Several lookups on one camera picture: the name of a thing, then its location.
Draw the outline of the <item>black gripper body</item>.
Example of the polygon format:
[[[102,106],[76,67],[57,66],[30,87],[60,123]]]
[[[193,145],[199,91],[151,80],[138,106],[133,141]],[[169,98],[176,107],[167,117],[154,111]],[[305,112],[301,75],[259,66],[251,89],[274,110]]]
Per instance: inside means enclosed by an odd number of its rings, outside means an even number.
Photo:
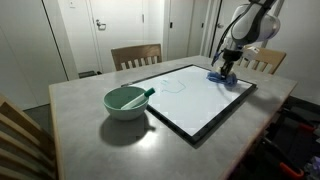
[[[229,65],[235,61],[238,61],[241,58],[242,54],[242,51],[229,50],[225,48],[223,51],[224,64]]]

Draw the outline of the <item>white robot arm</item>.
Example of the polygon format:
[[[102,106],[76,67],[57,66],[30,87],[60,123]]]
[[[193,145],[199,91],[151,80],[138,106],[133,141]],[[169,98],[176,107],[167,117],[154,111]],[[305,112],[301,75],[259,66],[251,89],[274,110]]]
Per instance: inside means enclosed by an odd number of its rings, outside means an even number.
[[[276,0],[249,0],[240,5],[233,14],[230,28],[222,38],[224,64],[220,74],[223,79],[229,75],[235,61],[243,54],[243,47],[255,42],[273,38],[280,29],[280,20],[268,12]]]

